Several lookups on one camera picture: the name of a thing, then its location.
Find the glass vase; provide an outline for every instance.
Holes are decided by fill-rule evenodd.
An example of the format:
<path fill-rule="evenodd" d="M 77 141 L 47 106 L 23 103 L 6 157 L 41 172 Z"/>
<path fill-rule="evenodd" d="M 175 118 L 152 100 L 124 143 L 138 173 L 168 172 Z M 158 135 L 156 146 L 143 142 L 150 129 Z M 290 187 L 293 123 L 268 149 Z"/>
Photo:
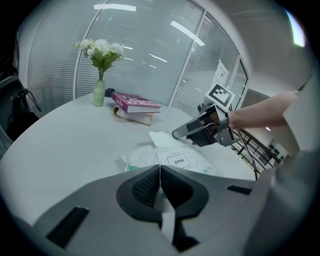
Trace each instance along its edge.
<path fill-rule="evenodd" d="M 93 91 L 93 104 L 97 107 L 101 107 L 105 100 L 105 82 L 103 80 L 97 80 Z"/>

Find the human arm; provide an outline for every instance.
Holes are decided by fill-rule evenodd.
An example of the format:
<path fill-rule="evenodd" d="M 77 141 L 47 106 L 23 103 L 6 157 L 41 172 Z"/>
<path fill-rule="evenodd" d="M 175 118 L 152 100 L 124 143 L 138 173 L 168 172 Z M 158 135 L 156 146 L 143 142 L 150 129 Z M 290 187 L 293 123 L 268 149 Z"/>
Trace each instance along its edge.
<path fill-rule="evenodd" d="M 285 126 L 284 112 L 296 98 L 297 91 L 291 91 L 230 111 L 229 126 L 231 129 Z"/>

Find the stack of books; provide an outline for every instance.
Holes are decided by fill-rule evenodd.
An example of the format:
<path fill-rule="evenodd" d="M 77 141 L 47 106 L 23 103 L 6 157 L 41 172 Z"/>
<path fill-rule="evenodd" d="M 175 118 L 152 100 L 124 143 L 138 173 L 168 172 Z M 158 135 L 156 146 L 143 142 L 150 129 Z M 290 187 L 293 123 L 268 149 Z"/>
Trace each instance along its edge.
<path fill-rule="evenodd" d="M 113 109 L 116 117 L 144 125 L 151 125 L 153 113 L 159 113 L 161 106 L 135 94 L 113 92 L 111 98 L 117 103 Z"/>

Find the white round table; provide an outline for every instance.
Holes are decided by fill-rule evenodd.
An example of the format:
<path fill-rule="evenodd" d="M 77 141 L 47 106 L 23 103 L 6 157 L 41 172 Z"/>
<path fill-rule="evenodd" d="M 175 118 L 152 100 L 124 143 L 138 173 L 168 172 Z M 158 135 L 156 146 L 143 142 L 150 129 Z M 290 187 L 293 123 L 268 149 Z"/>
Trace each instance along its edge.
<path fill-rule="evenodd" d="M 191 119 L 164 106 L 147 126 L 113 116 L 115 105 L 105 98 L 104 105 L 96 107 L 92 94 L 83 96 L 42 117 L 12 144 L 0 161 L 0 189 L 14 215 L 34 224 L 83 185 L 123 172 L 119 156 L 153 145 L 149 132 L 171 133 Z M 217 143 L 194 148 L 214 163 L 215 175 L 255 179 L 231 148 Z"/>

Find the pink book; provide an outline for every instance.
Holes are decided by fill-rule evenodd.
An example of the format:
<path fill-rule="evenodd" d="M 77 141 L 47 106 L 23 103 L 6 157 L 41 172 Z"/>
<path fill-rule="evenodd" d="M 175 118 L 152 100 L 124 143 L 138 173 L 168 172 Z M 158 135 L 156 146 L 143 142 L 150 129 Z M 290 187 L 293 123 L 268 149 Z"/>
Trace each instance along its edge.
<path fill-rule="evenodd" d="M 111 98 L 126 113 L 156 113 L 161 108 L 157 103 L 134 94 L 113 92 Z"/>

